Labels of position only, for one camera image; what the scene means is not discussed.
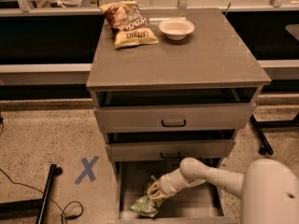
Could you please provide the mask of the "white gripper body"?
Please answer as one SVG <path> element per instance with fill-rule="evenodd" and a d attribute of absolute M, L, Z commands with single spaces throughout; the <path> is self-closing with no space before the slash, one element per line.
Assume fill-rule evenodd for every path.
<path fill-rule="evenodd" d="M 190 180 L 179 169 L 159 178 L 159 189 L 165 197 L 175 196 L 183 189 L 193 188 L 205 183 L 203 179 Z"/>

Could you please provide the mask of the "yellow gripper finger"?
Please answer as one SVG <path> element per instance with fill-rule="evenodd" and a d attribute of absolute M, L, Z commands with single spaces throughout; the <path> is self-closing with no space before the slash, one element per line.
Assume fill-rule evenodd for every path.
<path fill-rule="evenodd" d="M 157 195 L 160 191 L 160 184 L 158 180 L 155 180 L 148 188 L 148 195 Z"/>
<path fill-rule="evenodd" d="M 163 194 L 162 192 L 155 192 L 155 193 L 149 194 L 148 197 L 154 201 L 168 199 L 168 196 Z"/>

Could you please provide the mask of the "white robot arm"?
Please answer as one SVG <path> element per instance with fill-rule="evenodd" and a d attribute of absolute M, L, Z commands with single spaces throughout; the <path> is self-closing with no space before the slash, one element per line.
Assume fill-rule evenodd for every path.
<path fill-rule="evenodd" d="M 299 179 L 270 159 L 253 161 L 244 174 L 184 159 L 179 168 L 150 186 L 148 197 L 161 200 L 208 182 L 241 200 L 241 224 L 299 224 Z"/>

